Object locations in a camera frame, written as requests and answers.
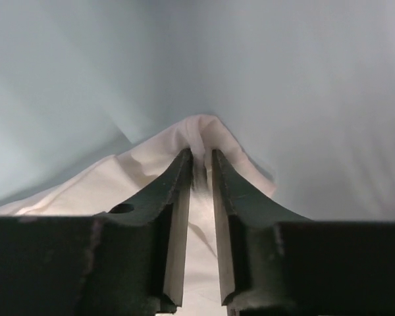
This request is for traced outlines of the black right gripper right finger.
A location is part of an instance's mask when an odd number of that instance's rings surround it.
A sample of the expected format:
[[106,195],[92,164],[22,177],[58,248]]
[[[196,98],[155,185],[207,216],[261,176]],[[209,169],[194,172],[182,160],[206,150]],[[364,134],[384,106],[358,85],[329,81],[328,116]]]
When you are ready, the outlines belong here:
[[211,160],[229,315],[395,315],[395,222],[313,221]]

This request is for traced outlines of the white t shirt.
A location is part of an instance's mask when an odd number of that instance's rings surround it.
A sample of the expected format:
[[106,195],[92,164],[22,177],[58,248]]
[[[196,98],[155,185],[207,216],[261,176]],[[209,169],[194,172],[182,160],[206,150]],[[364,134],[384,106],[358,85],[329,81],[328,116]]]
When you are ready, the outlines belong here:
[[125,153],[110,155],[70,180],[32,196],[0,206],[0,217],[75,216],[109,212],[166,171],[176,156],[189,149],[193,156],[188,231],[197,247],[197,297],[201,313],[213,309],[215,229],[210,177],[211,152],[223,152],[234,169],[267,197],[275,185],[260,173],[222,122],[212,115],[195,115],[167,128]]

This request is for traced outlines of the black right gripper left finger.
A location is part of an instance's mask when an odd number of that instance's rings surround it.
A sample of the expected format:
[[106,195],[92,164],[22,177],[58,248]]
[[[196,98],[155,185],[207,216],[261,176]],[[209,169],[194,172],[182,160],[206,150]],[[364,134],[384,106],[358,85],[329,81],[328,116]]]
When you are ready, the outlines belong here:
[[0,315],[156,315],[182,305],[193,156],[109,212],[0,217]]

